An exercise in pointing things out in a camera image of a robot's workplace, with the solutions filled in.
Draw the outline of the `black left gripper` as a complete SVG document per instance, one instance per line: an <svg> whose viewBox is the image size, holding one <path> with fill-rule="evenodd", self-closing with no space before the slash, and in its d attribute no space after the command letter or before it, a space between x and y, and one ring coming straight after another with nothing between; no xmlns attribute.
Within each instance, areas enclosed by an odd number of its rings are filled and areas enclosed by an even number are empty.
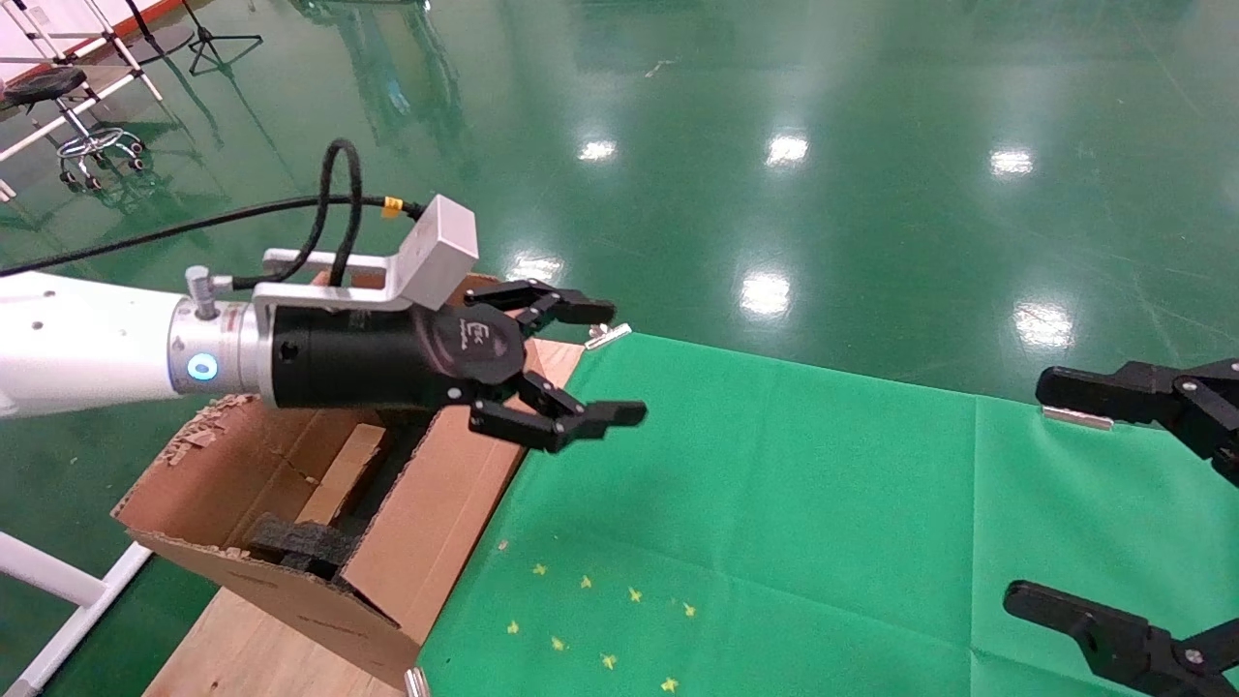
<svg viewBox="0 0 1239 697"><path fill-rule="evenodd" d="M517 312L510 317L510 312ZM465 291L463 305L431 312L276 310L271 402L279 409L470 407L477 435L559 453L576 439L646 422L642 401L584 404L524 371L527 336L555 321L615 321L611 301L522 279Z"/></svg>

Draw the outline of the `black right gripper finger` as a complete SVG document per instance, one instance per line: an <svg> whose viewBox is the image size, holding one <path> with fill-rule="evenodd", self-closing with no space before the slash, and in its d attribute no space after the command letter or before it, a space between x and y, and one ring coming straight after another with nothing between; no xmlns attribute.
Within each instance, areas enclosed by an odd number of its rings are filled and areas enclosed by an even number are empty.
<svg viewBox="0 0 1239 697"><path fill-rule="evenodd" d="M1010 615L1073 640L1097 678L1146 696L1237 696L1238 619L1177 639L1141 615L1035 583L1009 583Z"/></svg>
<svg viewBox="0 0 1239 697"><path fill-rule="evenodd" d="M1238 361L1191 369L1127 361L1110 375L1049 366L1035 396L1044 407L1115 422L1158 423L1238 485Z"/></svg>

